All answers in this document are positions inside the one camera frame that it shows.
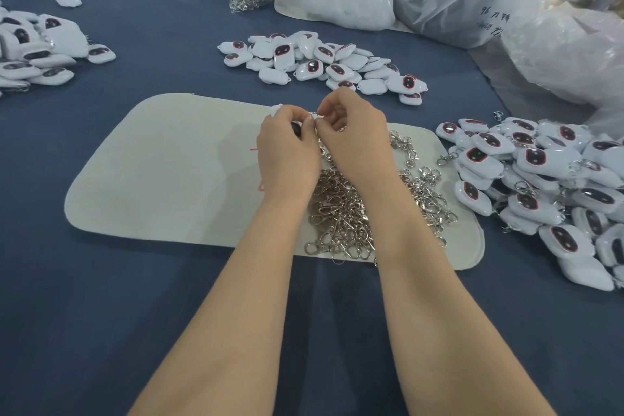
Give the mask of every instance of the person's right hand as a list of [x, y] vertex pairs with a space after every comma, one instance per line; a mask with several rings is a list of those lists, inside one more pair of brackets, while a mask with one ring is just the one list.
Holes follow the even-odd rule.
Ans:
[[352, 90], [339, 88], [324, 98], [317, 113], [323, 118], [316, 119], [316, 133], [360, 193], [398, 177], [383, 112]]

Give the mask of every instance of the work surface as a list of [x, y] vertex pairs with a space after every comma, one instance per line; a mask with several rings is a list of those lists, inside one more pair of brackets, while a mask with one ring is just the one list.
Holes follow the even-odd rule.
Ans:
[[[227, 0], [2, 0], [75, 20], [117, 61], [79, 66], [59, 88], [0, 99], [0, 414], [123, 415], [176, 341], [231, 249], [97, 236], [63, 215], [69, 185], [140, 101], [190, 92], [315, 110], [321, 82], [263, 84], [216, 46], [253, 33], [315, 30], [393, 59], [429, 85], [418, 108], [370, 97], [388, 121], [433, 129], [493, 121], [501, 104], [461, 50], [398, 32], [361, 33], [232, 15]], [[486, 254], [461, 280], [560, 415], [624, 412], [622, 295], [568, 282], [537, 237], [480, 220]], [[296, 257], [277, 415], [406, 415], [376, 270]]]

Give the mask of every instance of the pile of white keychains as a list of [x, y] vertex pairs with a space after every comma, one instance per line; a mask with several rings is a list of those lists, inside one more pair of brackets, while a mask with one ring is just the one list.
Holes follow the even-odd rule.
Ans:
[[435, 133], [455, 144], [438, 165], [457, 169], [459, 202], [498, 215], [509, 231], [539, 234], [571, 281], [605, 291], [624, 286], [622, 139], [516, 117], [492, 128], [475, 119], [458, 124], [444, 122]]
[[31, 84], [58, 86], [74, 78], [67, 69], [86, 58], [101, 65], [117, 55], [88, 37], [71, 20], [0, 7], [0, 95], [27, 91]]
[[269, 84], [285, 85], [293, 72], [298, 81], [318, 79], [335, 90], [347, 87], [362, 94], [383, 94], [392, 91], [407, 105], [423, 103], [421, 93], [427, 90], [424, 81], [412, 74], [401, 74], [390, 58], [376, 57], [353, 43], [324, 43], [318, 33], [302, 30], [291, 36], [250, 36], [244, 41], [224, 41], [217, 48], [230, 67], [245, 65], [258, 71], [260, 79]]

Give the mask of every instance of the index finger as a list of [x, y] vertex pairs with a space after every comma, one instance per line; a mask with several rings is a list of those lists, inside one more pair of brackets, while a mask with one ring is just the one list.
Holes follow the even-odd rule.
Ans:
[[299, 106], [283, 105], [275, 113], [275, 118], [289, 122], [293, 120], [303, 122], [306, 117], [310, 117], [310, 112]]
[[358, 105], [362, 105], [365, 102], [366, 101], [363, 100], [362, 97], [355, 94], [355, 92], [349, 88], [339, 88], [332, 91], [323, 99], [323, 102], [321, 102], [321, 105], [318, 106], [316, 113], [320, 116], [329, 115], [336, 109], [336, 107], [342, 106], [348, 114], [350, 111], [357, 108]]

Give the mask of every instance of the table surface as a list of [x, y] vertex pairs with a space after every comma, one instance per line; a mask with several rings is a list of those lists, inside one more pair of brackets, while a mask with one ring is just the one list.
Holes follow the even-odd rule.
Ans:
[[[323, 83], [263, 84], [222, 63], [216, 46], [250, 34], [316, 30], [393, 59], [429, 84], [410, 108], [371, 97], [390, 122], [433, 129], [492, 121], [501, 103], [468, 54], [413, 34], [364, 33], [231, 14], [227, 0], [2, 0], [75, 20], [117, 61], [81, 63], [58, 88], [0, 100], [0, 413], [123, 415], [189, 322], [231, 249], [88, 234], [63, 214], [69, 185], [143, 99], [190, 92], [315, 110]], [[481, 219], [486, 254], [459, 276], [561, 415], [624, 412], [621, 294], [567, 281], [537, 237]], [[366, 264], [296, 257], [275, 414], [406, 415], [379, 279]]]

